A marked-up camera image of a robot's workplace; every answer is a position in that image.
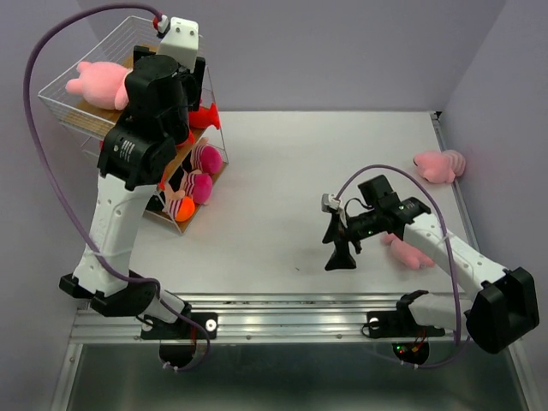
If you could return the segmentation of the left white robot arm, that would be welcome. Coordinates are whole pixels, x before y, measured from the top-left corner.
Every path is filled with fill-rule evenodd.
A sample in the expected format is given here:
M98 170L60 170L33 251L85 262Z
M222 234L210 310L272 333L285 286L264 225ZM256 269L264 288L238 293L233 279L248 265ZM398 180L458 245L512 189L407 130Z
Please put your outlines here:
M171 337L190 327L188 304L155 279L129 268L138 224L176 148L188 140L188 112L200 102L205 61L197 52L160 46L134 49L124 80L128 104L104 137L98 158L98 197L86 248L59 287L88 299L105 317L147 316Z

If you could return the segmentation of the red shark plush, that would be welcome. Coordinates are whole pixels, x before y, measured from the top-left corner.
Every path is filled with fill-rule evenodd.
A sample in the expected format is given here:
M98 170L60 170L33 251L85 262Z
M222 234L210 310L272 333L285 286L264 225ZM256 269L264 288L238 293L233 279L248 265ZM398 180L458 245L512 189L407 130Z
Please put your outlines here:
M166 183L166 177L165 176L162 176L160 182L158 183L158 189L160 191L164 191L165 190L165 183Z
M221 124L216 104L211 103L209 107L200 106L197 110L190 110L188 123L191 129L206 130L214 127L219 130Z

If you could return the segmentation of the pink frog plush striped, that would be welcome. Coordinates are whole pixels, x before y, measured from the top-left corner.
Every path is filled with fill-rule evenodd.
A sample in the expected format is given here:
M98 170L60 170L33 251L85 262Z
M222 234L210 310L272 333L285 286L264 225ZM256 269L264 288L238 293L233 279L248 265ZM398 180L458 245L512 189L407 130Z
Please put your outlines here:
M79 76L65 86L66 92L82 96L89 104L104 110L124 110L129 98L126 77L132 69L111 62L79 62Z

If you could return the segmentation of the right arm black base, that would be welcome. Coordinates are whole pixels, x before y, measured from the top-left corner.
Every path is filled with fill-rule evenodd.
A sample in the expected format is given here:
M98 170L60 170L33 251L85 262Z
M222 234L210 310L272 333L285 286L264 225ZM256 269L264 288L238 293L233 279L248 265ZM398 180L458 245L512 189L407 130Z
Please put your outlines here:
M428 337L444 337L445 329L434 325L419 325L411 313L410 306L423 296L431 296L425 290L405 294L391 311L372 311L366 316L366 322L360 332L364 337L379 338L413 338L412 342L394 342L392 350L403 364L414 368L425 366L430 354Z

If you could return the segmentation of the boy doll pink hat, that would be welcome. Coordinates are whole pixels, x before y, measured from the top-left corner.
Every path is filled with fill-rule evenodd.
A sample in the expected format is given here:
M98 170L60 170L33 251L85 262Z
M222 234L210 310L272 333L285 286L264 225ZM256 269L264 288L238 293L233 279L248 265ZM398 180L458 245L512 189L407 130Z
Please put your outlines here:
M202 137L185 157L182 168L185 171L199 170L209 175L215 175L223 166L223 158L215 146L209 144L207 137Z
M167 200L181 200L189 197L195 204L206 205L211 197L213 188L212 178L200 170L182 172L181 184L178 190L174 191L171 185L165 183L165 196Z

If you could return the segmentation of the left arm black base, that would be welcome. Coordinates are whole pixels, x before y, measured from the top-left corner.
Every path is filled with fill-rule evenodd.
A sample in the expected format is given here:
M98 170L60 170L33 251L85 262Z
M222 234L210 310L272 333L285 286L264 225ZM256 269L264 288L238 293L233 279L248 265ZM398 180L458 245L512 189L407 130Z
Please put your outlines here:
M206 335L195 326L180 319L167 324L148 315L137 319L141 322L140 339L160 342L158 357L163 369L172 372L190 371L208 355Z

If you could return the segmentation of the boy doll black hair orange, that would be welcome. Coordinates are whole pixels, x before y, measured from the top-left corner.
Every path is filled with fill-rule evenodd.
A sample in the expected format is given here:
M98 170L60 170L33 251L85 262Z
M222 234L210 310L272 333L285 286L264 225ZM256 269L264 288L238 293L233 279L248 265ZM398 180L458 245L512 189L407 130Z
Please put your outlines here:
M178 223L188 221L195 209L194 201L184 191L166 196L164 211Z

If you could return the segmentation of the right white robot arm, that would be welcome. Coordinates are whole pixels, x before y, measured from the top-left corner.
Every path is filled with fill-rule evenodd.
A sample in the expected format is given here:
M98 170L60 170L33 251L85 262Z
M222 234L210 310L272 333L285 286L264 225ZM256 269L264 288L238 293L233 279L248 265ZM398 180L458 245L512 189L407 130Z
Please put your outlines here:
M353 217L335 195L322 197L321 208L331 216L322 242L334 246L327 271L355 269L361 241L392 234L430 258L465 293L443 297L417 290L405 294L394 309L368 314L362 328L366 337L440 337L453 331L471 337L487 353L497 354L539 325L535 283L527 270L510 270L481 255L451 233L422 201L399 199L383 175L361 183L359 190L366 209Z

